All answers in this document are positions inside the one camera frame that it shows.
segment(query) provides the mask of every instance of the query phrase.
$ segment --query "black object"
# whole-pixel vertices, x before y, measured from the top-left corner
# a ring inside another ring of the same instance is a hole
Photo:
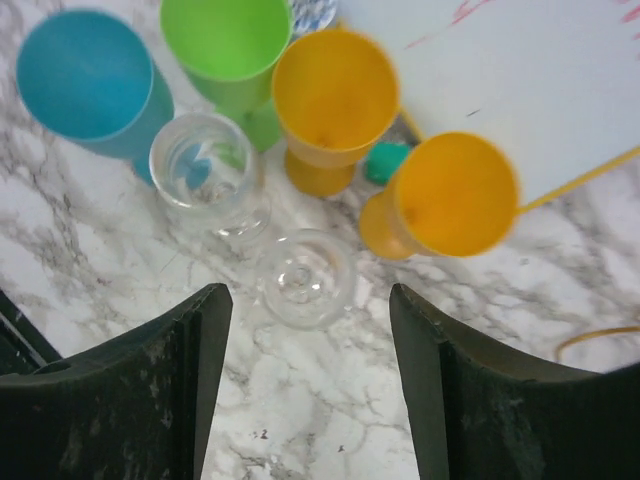
[[[420,477],[640,478],[640,364],[527,355],[395,285],[391,325]]]
[[[0,375],[32,373],[60,358],[27,317],[0,291]]]
[[[91,350],[0,377],[0,478],[199,479],[231,308],[211,285]]]

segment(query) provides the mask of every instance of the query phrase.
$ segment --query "green cup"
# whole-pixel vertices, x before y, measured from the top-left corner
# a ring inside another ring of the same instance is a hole
[[[271,76],[292,33],[287,0],[163,0],[160,24],[193,86],[258,151],[280,138]]]

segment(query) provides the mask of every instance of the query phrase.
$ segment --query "marble surface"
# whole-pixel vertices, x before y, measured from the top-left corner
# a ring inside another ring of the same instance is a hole
[[[358,238],[360,175],[318,200],[291,187],[284,145],[265,155],[267,189],[291,227],[332,232],[354,250],[355,305],[326,332],[264,323],[221,241],[185,238],[124,163],[43,131],[15,88],[25,33],[62,4],[0,0],[0,288],[68,356],[140,325],[206,283],[227,283],[235,310],[206,479],[417,479],[387,298],[402,281],[460,321],[552,358],[596,328],[640,323],[640,161],[522,216],[473,259],[388,263]],[[208,111],[169,54],[157,0],[112,1],[149,45],[179,111]],[[563,361],[605,371],[640,360],[640,335],[572,347]]]

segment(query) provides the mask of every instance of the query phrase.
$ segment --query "yellow board edge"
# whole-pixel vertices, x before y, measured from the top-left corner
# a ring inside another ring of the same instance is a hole
[[[337,28],[345,28],[346,23],[343,19],[339,19],[336,23]],[[424,142],[427,137],[422,133],[418,124],[413,119],[413,117],[409,114],[409,112],[404,108],[400,107],[400,117],[404,121],[405,125],[409,128],[411,133],[415,135],[415,137],[420,141]],[[556,188],[555,190],[550,191],[549,193],[537,198],[536,200],[524,205],[518,209],[518,214],[526,213],[534,208],[537,208],[545,203],[550,202],[551,200],[564,195],[565,193],[570,192],[576,187],[587,183],[589,180],[593,180],[594,178],[602,175],[603,173],[608,172],[609,170],[613,170],[614,168],[622,165],[623,163],[631,160],[633,157],[640,155],[640,146],[632,148],[626,153],[609,160],[608,162],[603,163],[599,167],[594,168],[593,170],[580,175],[579,177],[571,180],[568,183],[565,183],[561,187]]]

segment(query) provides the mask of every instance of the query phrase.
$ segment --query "blue cup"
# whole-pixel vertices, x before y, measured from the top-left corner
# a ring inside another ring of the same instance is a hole
[[[131,162],[152,184],[149,151],[173,118],[165,79],[140,37],[101,11],[70,9],[37,25],[16,62],[22,100],[48,130]]]

